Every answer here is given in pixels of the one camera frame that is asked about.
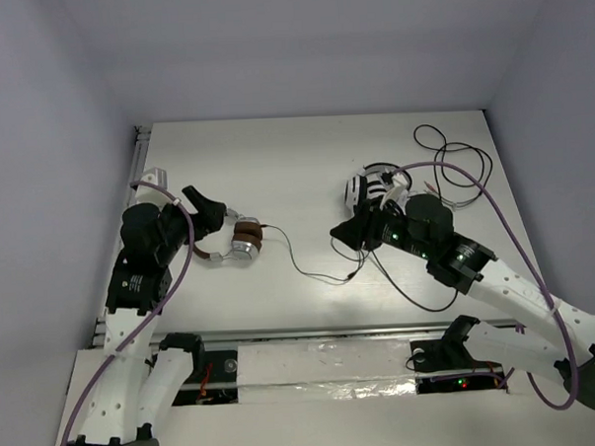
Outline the brown silver headphones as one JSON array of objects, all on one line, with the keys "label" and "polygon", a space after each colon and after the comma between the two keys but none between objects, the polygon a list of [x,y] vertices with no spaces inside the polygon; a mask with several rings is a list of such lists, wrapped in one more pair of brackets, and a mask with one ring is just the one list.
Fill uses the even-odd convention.
[{"label": "brown silver headphones", "polygon": [[229,252],[209,253],[195,245],[194,254],[202,260],[213,263],[223,260],[255,260],[260,255],[262,247],[262,224],[257,218],[240,214],[232,208],[227,208],[223,217],[234,221]]}]

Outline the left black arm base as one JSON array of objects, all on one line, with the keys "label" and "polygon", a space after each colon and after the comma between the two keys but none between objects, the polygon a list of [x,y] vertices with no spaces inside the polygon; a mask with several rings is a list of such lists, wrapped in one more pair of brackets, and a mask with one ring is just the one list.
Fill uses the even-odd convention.
[{"label": "left black arm base", "polygon": [[180,346],[191,355],[193,370],[176,393],[172,405],[200,406],[238,402],[238,353],[234,349],[206,350],[199,334],[167,334],[144,361],[152,372],[159,350]]}]

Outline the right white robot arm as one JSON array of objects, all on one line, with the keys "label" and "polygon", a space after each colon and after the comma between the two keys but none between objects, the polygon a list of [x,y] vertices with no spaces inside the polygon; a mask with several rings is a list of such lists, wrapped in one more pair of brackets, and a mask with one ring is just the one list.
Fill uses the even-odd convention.
[{"label": "right white robot arm", "polygon": [[354,251],[388,245],[423,259],[434,280],[531,331],[502,331],[460,316],[443,336],[447,362],[457,367],[473,359],[510,364],[564,386],[577,402],[595,410],[595,315],[546,297],[493,251],[458,234],[452,212],[437,197],[414,196],[402,212],[364,203],[330,234]]}]

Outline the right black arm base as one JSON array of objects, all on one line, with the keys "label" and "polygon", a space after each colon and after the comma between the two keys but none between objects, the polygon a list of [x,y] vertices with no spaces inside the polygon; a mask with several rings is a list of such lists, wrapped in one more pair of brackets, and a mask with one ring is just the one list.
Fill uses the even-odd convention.
[{"label": "right black arm base", "polygon": [[417,376],[420,395],[508,390],[513,370],[505,371],[497,362],[476,360],[464,347],[469,330],[479,323],[475,317],[460,316],[440,339],[410,344],[411,354],[405,366]]}]

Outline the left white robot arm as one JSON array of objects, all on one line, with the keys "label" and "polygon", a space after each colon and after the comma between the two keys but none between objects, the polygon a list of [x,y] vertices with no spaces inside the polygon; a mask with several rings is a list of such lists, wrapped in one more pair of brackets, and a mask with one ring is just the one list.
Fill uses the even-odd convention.
[{"label": "left white robot arm", "polygon": [[68,417],[60,446],[160,446],[158,428],[182,384],[206,371],[198,334],[169,334],[158,354],[151,338],[185,278],[172,276],[172,260],[180,249],[191,259],[195,242],[222,228],[228,208],[187,186],[183,194],[196,210],[189,214],[162,186],[132,186],[136,201],[121,217],[122,247],[107,293],[104,361]]}]

